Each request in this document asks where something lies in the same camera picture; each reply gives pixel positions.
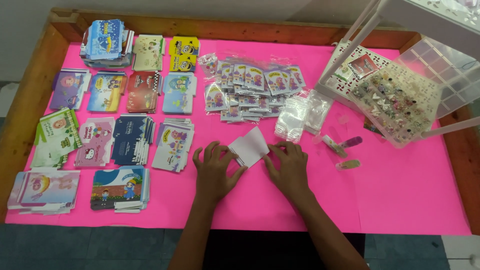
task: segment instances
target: white wall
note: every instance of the white wall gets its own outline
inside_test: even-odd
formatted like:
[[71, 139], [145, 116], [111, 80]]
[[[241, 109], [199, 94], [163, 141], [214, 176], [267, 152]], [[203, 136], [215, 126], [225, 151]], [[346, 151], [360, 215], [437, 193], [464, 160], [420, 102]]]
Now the white wall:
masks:
[[52, 7], [351, 25], [369, 1], [0, 0], [0, 81], [20, 81]]

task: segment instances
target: pink card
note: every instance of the pink card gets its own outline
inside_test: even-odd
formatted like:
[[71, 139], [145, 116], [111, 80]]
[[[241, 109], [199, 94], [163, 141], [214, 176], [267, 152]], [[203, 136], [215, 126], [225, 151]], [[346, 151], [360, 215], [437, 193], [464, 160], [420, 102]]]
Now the pink card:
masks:
[[87, 118], [78, 134], [83, 147], [77, 151], [75, 167], [105, 166], [110, 162], [115, 118]]

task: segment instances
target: hand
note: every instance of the hand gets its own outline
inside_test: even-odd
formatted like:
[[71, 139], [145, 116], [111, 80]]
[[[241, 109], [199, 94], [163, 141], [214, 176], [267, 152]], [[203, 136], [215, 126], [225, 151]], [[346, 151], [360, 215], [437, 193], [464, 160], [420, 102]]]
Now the hand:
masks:
[[309, 194], [311, 190], [307, 180], [308, 155], [302, 152], [301, 146], [283, 141], [276, 145], [268, 145], [268, 148], [280, 159], [280, 171], [267, 155], [263, 160], [270, 179], [283, 195], [290, 201], [295, 201]]
[[237, 184], [240, 176], [248, 169], [240, 167], [232, 177], [227, 177], [230, 161], [238, 158], [227, 146], [219, 146], [220, 142], [212, 142], [205, 148], [203, 163], [199, 160], [202, 148], [193, 153], [193, 162], [197, 168], [197, 193], [195, 199], [209, 204], [216, 204], [223, 199]]

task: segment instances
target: white shelf leg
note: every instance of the white shelf leg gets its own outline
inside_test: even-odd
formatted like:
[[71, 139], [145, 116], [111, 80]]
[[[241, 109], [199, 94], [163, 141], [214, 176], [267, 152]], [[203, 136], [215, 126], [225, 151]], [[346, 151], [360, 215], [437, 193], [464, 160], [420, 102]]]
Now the white shelf leg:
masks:
[[368, 3], [367, 7], [363, 10], [363, 12], [360, 14], [360, 17], [355, 21], [355, 23], [350, 27], [348, 32], [345, 34], [345, 36], [342, 39], [343, 43], [347, 43], [348, 40], [352, 37], [353, 33], [358, 29], [360, 24], [363, 23], [365, 18], [367, 18], [368, 14], [373, 10], [375, 5], [380, 2], [380, 0], [371, 0], [370, 3]]
[[465, 120], [465, 121], [462, 121], [462, 122], [458, 122], [458, 123], [455, 123], [455, 124], [451, 124], [451, 125], [448, 125], [448, 126], [439, 127], [439, 128], [434, 129], [434, 130], [424, 131], [424, 132], [421, 133], [421, 138], [426, 139], [428, 137], [441, 135], [441, 134], [449, 133], [449, 132], [452, 132], [452, 131], [457, 131], [457, 130], [468, 128], [468, 127], [473, 127], [473, 126], [476, 126], [476, 125], [480, 125], [480, 116], [472, 118], [472, 119], [468, 119], [468, 120]]
[[360, 43], [370, 34], [370, 32], [378, 25], [382, 17], [376, 12], [367, 24], [362, 28], [359, 34], [352, 40], [350, 45], [345, 48], [345, 51], [340, 54], [335, 63], [333, 63], [328, 71], [320, 78], [320, 84], [324, 85], [327, 80], [335, 73], [335, 70], [345, 62], [345, 60], [353, 53], [353, 51], [360, 45]]

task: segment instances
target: pink paper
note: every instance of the pink paper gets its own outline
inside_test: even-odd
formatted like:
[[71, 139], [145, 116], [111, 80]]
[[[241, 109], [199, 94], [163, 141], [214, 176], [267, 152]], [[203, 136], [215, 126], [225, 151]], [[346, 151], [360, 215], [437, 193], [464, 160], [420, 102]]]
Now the pink paper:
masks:
[[[271, 56], [290, 58], [298, 64], [308, 87], [313, 88], [325, 68], [332, 47], [288, 45], [277, 43], [236, 42], [201, 40], [201, 54], [222, 52], [253, 57], [270, 62]], [[80, 45], [72, 43], [63, 67], [85, 68], [78, 57]], [[398, 51], [377, 49], [381, 55], [393, 59]], [[163, 58], [162, 75], [168, 74], [170, 56]], [[91, 69], [96, 74], [98, 69]], [[132, 71], [127, 68], [129, 76]], [[183, 228], [195, 194], [196, 169], [191, 159], [193, 150], [214, 140], [228, 145], [238, 136], [245, 135], [255, 125], [249, 123], [226, 124], [219, 115], [205, 114], [202, 98], [205, 82], [203, 71], [197, 68], [197, 97], [194, 98], [191, 118], [195, 124], [192, 151], [185, 170], [172, 173], [151, 170], [150, 201], [140, 214], [114, 213], [112, 210], [90, 209], [93, 175], [96, 169], [82, 169], [75, 209], [70, 214], [55, 216], [18, 215], [8, 212], [6, 223], [46, 224], [61, 226], [108, 226], [128, 225], [144, 228]], [[122, 97], [119, 112], [113, 114], [91, 113], [86, 110], [86, 94], [77, 118], [80, 124], [89, 117], [114, 116], [127, 112], [125, 97]], [[155, 122], [164, 120], [161, 111], [163, 95], [158, 99], [157, 113], [150, 114]], [[349, 122], [339, 124], [338, 116], [347, 114]], [[273, 135], [276, 118], [262, 119], [259, 128], [267, 143], [276, 143]], [[363, 143], [347, 149], [349, 158], [358, 158], [362, 167], [338, 172], [335, 164], [338, 157], [324, 144], [314, 145], [312, 135], [304, 132], [300, 144], [309, 154], [307, 166], [309, 186], [320, 205], [346, 233], [404, 233], [404, 234], [470, 234], [463, 217], [462, 204], [450, 169], [448, 155], [441, 137], [409, 145], [398, 150], [378, 135], [365, 130], [363, 118], [351, 109], [335, 102], [330, 110], [322, 132], [338, 142], [353, 136], [362, 136]], [[156, 146], [150, 146], [151, 164]], [[29, 170], [32, 151], [25, 170]], [[76, 152], [69, 155], [65, 170], [74, 170]], [[118, 166], [107, 164], [105, 169]], [[268, 179], [263, 161], [249, 168], [233, 191], [218, 205], [212, 224], [213, 229], [305, 231], [298, 213]]]

